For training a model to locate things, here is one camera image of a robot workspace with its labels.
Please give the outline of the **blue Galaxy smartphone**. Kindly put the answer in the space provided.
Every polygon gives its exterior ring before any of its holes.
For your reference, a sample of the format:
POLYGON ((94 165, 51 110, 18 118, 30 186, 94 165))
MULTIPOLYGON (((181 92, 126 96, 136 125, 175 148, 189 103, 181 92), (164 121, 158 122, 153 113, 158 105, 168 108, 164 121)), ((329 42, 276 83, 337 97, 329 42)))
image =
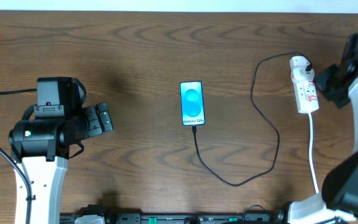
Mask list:
POLYGON ((181 82, 181 117, 184 126, 205 124, 203 87, 200 81, 181 82))

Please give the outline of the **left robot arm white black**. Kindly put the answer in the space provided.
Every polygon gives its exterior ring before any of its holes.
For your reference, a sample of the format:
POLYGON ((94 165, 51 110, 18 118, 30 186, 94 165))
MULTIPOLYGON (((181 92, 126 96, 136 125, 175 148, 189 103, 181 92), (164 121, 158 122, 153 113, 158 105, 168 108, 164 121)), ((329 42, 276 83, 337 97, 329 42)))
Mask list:
POLYGON ((16 175, 16 223, 58 223, 70 146, 112 131, 106 103, 84 107, 86 89, 76 78, 37 80, 37 104, 9 133, 16 175))

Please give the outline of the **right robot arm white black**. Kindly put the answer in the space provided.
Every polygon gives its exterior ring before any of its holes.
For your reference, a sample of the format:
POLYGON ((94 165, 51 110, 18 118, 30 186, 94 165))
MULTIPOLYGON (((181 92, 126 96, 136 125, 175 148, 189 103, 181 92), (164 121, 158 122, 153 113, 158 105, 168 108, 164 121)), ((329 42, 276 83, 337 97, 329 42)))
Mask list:
POLYGON ((314 74, 305 56, 290 59, 298 112, 311 115, 318 110, 317 92, 338 108, 350 103, 354 117, 352 155, 333 169, 315 194, 292 202, 278 216, 280 223, 349 223, 358 220, 358 33, 347 38, 341 63, 314 74))

